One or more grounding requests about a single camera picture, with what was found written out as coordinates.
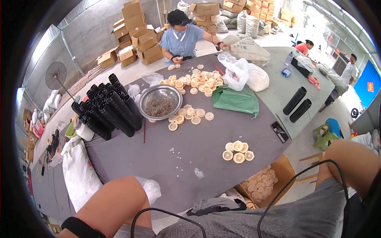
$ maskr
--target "woman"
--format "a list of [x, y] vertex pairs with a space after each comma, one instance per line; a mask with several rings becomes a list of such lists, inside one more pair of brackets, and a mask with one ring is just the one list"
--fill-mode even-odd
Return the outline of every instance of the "woman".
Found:
[[314, 43], [310, 40], [306, 40], [305, 43], [301, 43], [295, 46], [295, 49], [300, 51], [302, 54], [307, 56], [308, 50], [312, 49], [314, 47]]
[[[351, 206], [349, 213], [360, 219], [359, 214], [365, 214], [365, 211], [358, 209], [366, 208], [371, 200], [378, 199], [376, 188], [381, 185], [378, 156], [359, 143], [336, 140], [328, 147], [324, 160], [335, 161], [343, 172], [346, 184], [363, 198], [357, 208]], [[344, 205], [344, 190], [338, 169], [332, 163], [321, 164], [315, 192], [295, 202], [272, 206], [260, 226], [262, 237], [334, 237]], [[206, 212], [207, 208], [195, 205], [194, 208], [201, 208], [201, 213], [191, 214], [188, 218], [200, 224], [207, 237], [258, 237], [256, 227], [264, 208], [238, 210], [236, 208], [240, 206], [227, 198], [204, 200], [202, 206], [217, 210]], [[221, 207], [235, 210], [221, 211]], [[116, 179], [101, 187], [74, 217], [68, 218], [58, 237], [130, 237], [134, 216], [145, 208], [149, 208], [149, 201], [138, 180], [135, 177]], [[379, 220], [374, 220], [374, 224], [379, 227]], [[155, 236], [149, 211], [136, 220], [134, 234], [137, 238], [202, 237], [200, 227], [182, 219]]]
[[168, 22], [171, 24], [162, 37], [160, 45], [165, 59], [165, 66], [182, 64], [184, 60], [196, 57], [195, 47], [197, 41], [207, 40], [221, 49], [230, 45], [221, 42], [217, 37], [205, 32], [203, 29], [191, 24], [183, 11], [178, 9], [168, 13]]

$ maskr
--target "concrete floor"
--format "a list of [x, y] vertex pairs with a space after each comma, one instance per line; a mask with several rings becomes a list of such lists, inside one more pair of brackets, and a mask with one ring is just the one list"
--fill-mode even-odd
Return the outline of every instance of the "concrete floor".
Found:
[[[235, 34], [235, 30], [231, 30], [228, 34]], [[223, 39], [228, 34], [219, 34], [219, 38]], [[256, 42], [261, 46], [290, 46], [291, 38], [288, 35], [278, 33], [277, 35], [262, 35], [256, 39]], [[210, 53], [216, 52], [215, 47], [204, 40], [199, 41], [196, 44], [197, 55], [202, 56]], [[141, 60], [137, 60], [136, 62], [130, 64], [127, 67], [122, 67], [119, 63], [114, 66], [108, 68], [106, 71], [101, 73], [99, 76], [94, 78], [91, 83], [87, 84], [82, 90], [78, 92], [77, 95], [80, 95], [81, 98], [85, 97], [86, 92], [90, 89], [92, 84], [106, 83], [108, 82], [108, 75], [111, 73], [115, 73], [121, 83], [123, 85], [127, 85], [134, 80], [140, 78], [142, 74], [148, 72], [154, 72], [164, 67], [164, 59], [156, 61], [150, 65], [145, 65]], [[319, 152], [319, 149], [314, 149], [312, 131], [318, 126], [322, 125], [328, 118], [336, 119], [343, 132], [344, 138], [349, 139], [351, 130], [348, 126], [348, 122], [352, 122], [353, 119], [348, 111], [348, 107], [346, 105], [346, 100], [343, 97], [339, 97], [332, 105], [327, 107], [322, 113], [318, 113], [312, 121], [302, 130], [302, 132], [292, 141], [291, 145], [286, 149], [284, 154], [290, 160], [293, 165], [295, 171], [298, 173], [306, 167], [310, 166], [311, 161], [303, 161], [299, 162], [300, 159], [310, 156]], [[66, 103], [61, 110], [55, 115], [55, 117], [49, 121], [46, 125], [45, 132], [40, 140], [38, 140], [35, 149], [34, 149], [34, 158], [35, 161], [33, 165], [37, 162], [40, 155], [44, 152], [46, 144], [46, 139], [50, 137], [53, 130], [56, 129], [56, 124], [59, 121], [68, 122], [70, 118], [73, 116], [73, 111], [70, 107], [71, 101]], [[318, 172], [318, 168], [314, 168], [302, 177], [307, 177], [308, 175], [312, 175]], [[307, 194], [313, 192], [315, 189], [315, 184], [310, 184], [310, 180], [305, 180], [302, 182], [297, 182], [295, 185], [285, 194], [277, 204], [283, 204], [295, 201]], [[175, 217], [166, 217], [159, 220], [152, 221], [152, 226], [154, 231], [157, 233], [162, 228], [171, 225], [177, 221]]]

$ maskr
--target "person in red shirt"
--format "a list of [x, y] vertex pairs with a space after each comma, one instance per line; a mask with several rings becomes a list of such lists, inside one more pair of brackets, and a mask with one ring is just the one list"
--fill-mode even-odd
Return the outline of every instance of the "person in red shirt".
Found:
[[308, 50], [312, 49], [314, 47], [314, 43], [310, 40], [306, 40], [305, 43], [301, 43], [295, 46], [295, 49], [300, 51], [302, 54], [307, 56]]

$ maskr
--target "stainless steel bowl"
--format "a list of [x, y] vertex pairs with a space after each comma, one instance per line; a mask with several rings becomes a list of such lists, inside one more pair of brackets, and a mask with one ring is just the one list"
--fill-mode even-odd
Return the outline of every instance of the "stainless steel bowl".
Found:
[[[170, 98], [173, 98], [175, 102], [177, 103], [177, 107], [171, 112], [170, 114], [163, 116], [163, 117], [152, 117], [148, 114], [146, 114], [146, 106], [147, 102], [149, 102], [153, 98], [157, 98], [159, 96], [169, 96]], [[138, 102], [138, 108], [140, 113], [148, 119], [151, 120], [163, 120], [166, 119], [172, 115], [174, 115], [180, 108], [182, 104], [182, 95], [175, 87], [172, 87], [170, 85], [155, 85], [150, 88], [148, 88], [141, 96]]]

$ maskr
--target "gray shorts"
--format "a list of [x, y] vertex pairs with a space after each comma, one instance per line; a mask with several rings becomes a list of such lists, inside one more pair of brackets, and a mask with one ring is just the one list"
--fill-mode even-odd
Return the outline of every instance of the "gray shorts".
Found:
[[[273, 206], [261, 223], [263, 237], [333, 237], [345, 206], [342, 185], [333, 177], [316, 190], [292, 203]], [[258, 237], [256, 227], [265, 208], [245, 211], [215, 212], [190, 216], [206, 231], [207, 237]], [[130, 237], [131, 225], [123, 225], [114, 236]], [[202, 237], [199, 227], [179, 220], [155, 236], [151, 229], [136, 226], [135, 237]]]

